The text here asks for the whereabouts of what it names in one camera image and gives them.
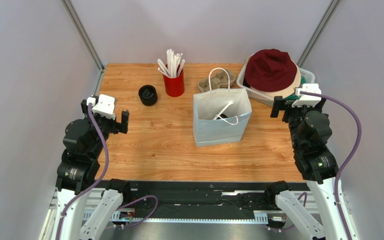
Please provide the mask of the single white straw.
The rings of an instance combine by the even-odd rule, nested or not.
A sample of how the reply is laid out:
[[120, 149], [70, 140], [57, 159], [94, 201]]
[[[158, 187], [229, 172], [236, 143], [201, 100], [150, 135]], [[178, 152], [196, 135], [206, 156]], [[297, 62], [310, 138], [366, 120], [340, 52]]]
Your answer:
[[231, 105], [233, 105], [234, 103], [232, 102], [232, 101], [229, 101], [220, 111], [219, 111], [219, 113], [217, 113], [215, 116], [214, 116], [214, 118], [213, 118], [213, 120], [217, 120], [218, 119], [218, 116], [220, 115], [220, 114], [224, 114], [224, 112], [225, 112], [225, 110], [227, 110], [227, 108], [228, 107], [230, 107]]

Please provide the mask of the white paper bag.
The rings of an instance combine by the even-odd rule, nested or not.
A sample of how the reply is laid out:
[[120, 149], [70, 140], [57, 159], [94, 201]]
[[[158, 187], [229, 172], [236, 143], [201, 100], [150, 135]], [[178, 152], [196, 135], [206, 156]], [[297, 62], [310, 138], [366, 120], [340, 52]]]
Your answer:
[[244, 88], [209, 87], [193, 95], [193, 136], [197, 147], [239, 142], [252, 114]]

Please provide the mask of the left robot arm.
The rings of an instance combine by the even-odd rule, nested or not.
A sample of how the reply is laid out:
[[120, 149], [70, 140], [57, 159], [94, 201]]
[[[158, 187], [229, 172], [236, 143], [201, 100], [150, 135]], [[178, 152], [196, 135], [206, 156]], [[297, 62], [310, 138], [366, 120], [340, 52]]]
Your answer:
[[117, 99], [108, 95], [91, 96], [81, 102], [82, 119], [65, 128], [65, 149], [57, 168], [57, 215], [51, 235], [53, 240], [98, 240], [118, 207], [131, 195], [128, 181], [112, 179], [102, 192], [100, 202], [85, 223], [82, 223], [91, 190], [101, 181], [101, 152], [109, 154], [110, 134], [128, 132], [129, 112], [121, 113], [117, 122]]

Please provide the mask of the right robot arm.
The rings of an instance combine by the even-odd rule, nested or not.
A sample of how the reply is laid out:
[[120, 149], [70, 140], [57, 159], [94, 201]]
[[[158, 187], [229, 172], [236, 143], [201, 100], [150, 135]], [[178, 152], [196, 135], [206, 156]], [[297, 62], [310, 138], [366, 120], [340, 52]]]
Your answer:
[[328, 114], [322, 112], [325, 99], [315, 106], [294, 106], [293, 100], [276, 96], [271, 117], [283, 111], [288, 124], [295, 165], [315, 200], [322, 222], [318, 222], [300, 202], [285, 181], [270, 184], [266, 204], [282, 210], [308, 240], [357, 240], [351, 214], [342, 193], [340, 170], [327, 147], [332, 135]]

